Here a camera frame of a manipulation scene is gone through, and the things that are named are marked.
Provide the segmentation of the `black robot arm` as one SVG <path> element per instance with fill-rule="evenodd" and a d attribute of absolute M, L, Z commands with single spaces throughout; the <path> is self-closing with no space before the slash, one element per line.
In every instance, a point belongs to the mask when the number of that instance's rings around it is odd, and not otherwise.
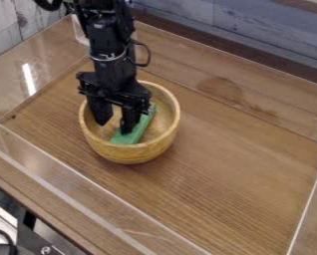
<path fill-rule="evenodd" d="M 90 42 L 92 72 L 80 72 L 79 93 L 87 103 L 96 123 L 105 126 L 114 116 L 114 105 L 122 108 L 121 131 L 130 133 L 142 115 L 150 113 L 151 91 L 138 81 L 135 45 L 145 46 L 133 38 L 135 18 L 126 0 L 34 0 L 47 11 L 66 5 L 78 16 Z"/>

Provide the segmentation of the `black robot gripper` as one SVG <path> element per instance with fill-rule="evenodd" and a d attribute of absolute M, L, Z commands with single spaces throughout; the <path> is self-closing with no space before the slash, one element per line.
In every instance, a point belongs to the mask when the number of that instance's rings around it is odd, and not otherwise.
<path fill-rule="evenodd" d="M 127 57 L 91 58 L 94 70 L 79 72 L 79 93 L 86 96 L 96 123 L 103 126 L 122 108 L 122 134 L 133 131 L 142 114 L 149 112 L 153 93 L 138 81 L 138 69 Z"/>

